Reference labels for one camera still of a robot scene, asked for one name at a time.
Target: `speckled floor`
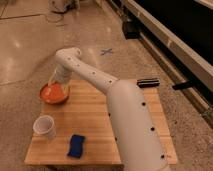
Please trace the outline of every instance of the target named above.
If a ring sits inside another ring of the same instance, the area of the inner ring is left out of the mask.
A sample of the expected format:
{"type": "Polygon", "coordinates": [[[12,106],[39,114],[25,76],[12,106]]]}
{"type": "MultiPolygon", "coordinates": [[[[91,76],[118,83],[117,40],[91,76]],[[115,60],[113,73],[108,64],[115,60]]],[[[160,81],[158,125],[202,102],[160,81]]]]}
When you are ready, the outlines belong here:
{"type": "MultiPolygon", "coordinates": [[[[3,17],[35,13],[48,13],[47,0],[12,0],[3,17]]],[[[124,39],[121,21],[111,8],[104,3],[101,9],[85,0],[80,11],[68,12],[55,24],[46,22],[43,16],[0,21],[1,171],[48,170],[25,166],[24,158],[32,124],[41,110],[38,92],[56,66],[53,54],[71,46],[82,49],[84,62],[117,77],[158,77],[160,98],[179,158],[172,170],[213,170],[213,131],[182,93],[172,90],[172,81],[147,50],[137,40],[124,39]],[[101,50],[108,48],[113,54],[101,56],[101,50]]]]}

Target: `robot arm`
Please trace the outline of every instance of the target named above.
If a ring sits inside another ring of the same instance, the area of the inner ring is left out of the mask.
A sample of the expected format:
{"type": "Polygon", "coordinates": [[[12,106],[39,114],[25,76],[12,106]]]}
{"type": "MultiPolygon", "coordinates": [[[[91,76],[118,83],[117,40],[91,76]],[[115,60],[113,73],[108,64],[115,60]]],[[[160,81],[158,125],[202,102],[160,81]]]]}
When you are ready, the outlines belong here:
{"type": "Polygon", "coordinates": [[[59,65],[56,69],[55,80],[60,83],[67,83],[73,71],[94,85],[102,93],[106,94],[109,87],[118,79],[81,62],[78,59],[80,55],[81,51],[78,48],[57,51],[56,60],[59,65]]]}
{"type": "Polygon", "coordinates": [[[55,80],[67,83],[72,71],[106,95],[107,108],[125,171],[170,171],[140,89],[99,71],[78,57],[78,48],[57,51],[55,80]]]}

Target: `blue sponge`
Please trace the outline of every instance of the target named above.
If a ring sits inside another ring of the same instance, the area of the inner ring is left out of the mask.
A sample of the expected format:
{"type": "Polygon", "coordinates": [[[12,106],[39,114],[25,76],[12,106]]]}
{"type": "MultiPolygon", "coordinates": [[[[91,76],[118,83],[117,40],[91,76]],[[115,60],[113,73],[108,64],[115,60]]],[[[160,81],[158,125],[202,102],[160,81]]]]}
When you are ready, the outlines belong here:
{"type": "Polygon", "coordinates": [[[70,150],[67,155],[71,157],[80,158],[83,153],[84,140],[84,136],[74,134],[70,139],[70,150]]]}

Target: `white paper cup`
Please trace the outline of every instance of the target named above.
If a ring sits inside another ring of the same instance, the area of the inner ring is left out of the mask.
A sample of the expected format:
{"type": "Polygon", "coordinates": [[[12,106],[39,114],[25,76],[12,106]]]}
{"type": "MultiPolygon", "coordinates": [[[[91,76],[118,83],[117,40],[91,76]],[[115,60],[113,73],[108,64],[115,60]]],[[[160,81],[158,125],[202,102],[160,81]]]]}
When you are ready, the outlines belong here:
{"type": "Polygon", "coordinates": [[[49,115],[43,115],[36,119],[33,124],[33,130],[48,139],[53,139],[56,136],[54,119],[49,115]]]}

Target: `wooden tabletop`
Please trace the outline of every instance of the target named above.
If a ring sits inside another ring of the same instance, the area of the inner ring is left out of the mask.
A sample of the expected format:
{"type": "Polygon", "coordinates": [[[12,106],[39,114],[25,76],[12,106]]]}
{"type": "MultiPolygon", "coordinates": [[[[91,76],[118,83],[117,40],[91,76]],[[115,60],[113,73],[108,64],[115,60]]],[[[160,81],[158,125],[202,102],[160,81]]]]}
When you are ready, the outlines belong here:
{"type": "MultiPolygon", "coordinates": [[[[110,124],[105,96],[83,80],[70,82],[70,97],[63,105],[43,105],[42,114],[55,120],[57,135],[53,140],[33,135],[25,164],[27,165],[121,165],[110,124]],[[80,159],[67,157],[73,134],[86,137],[80,159]]],[[[166,118],[156,88],[142,90],[155,127],[170,164],[177,163],[166,118]]]]}

